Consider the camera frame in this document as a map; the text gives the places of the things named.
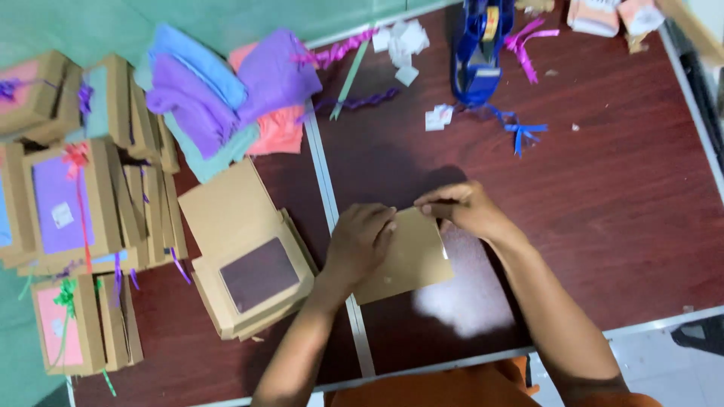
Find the red ribbon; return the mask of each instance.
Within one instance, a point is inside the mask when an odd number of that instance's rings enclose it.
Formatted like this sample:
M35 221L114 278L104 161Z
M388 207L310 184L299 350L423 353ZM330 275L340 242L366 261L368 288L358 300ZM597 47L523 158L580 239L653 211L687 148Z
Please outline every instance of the red ribbon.
M75 193L78 199L78 206L80 207L80 225L83 228L83 245L85 246L85 266L88 269L88 274L93 274L93 265L91 264L91 248L88 246L88 230L85 226L85 216L83 209L83 195L80 193L80 169L88 165L88 144L83 141L82 143L68 144L65 146L65 155L62 157L62 162L70 164L68 166L68 173L66 177L68 180L75 178Z

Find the table surface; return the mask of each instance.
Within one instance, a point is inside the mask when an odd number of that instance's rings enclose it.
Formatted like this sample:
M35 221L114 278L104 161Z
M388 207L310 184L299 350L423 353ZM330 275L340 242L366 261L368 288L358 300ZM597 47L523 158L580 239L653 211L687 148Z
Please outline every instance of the table surface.
M571 32L561 9L558 2L542 27L561 28L560 36L526 44L540 84L528 84L512 54L501 56L505 74L492 104L523 124L549 126L522 159L493 119L461 113L443 131L424 131L424 112L454 102L446 38L459 6L419 17L431 46L413 57L420 75L410 88L377 108L343 111L336 122L317 115L339 211L374 201L402 209L439 185L479 180L602 330L724 304L724 208L658 34L647 39L648 52L628 55L622 38ZM517 20L514 32L528 21ZM320 72L317 97L337 97L352 59ZM394 74L387 53L369 47L350 96L400 86ZM254 162L323 264L329 231L307 140L300 155ZM179 194L197 185L185 163L174 180ZM200 256L185 221L184 228L191 258ZM531 343L489 248L460 230L443 238L455 278L361 307L377 374ZM109 374L116 398L101 375L76 381L77 406L191 406L252 394L293 316L261 332L264 342L221 341L173 264L140 273L138 282L146 359ZM318 384L360 376L342 308Z

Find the purple towel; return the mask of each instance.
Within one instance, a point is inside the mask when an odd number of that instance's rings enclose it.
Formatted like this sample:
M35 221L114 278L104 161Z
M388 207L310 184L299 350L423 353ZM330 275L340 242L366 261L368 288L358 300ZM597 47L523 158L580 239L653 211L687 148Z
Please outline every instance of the purple towel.
M179 127L196 144L203 159L212 157L238 128L236 114L184 64L170 54L157 54L148 110L171 111Z
M304 104L321 91L314 67L291 60L293 54L304 53L294 33L280 28L244 58L236 72L247 90L246 102L236 111L241 127L283 107Z

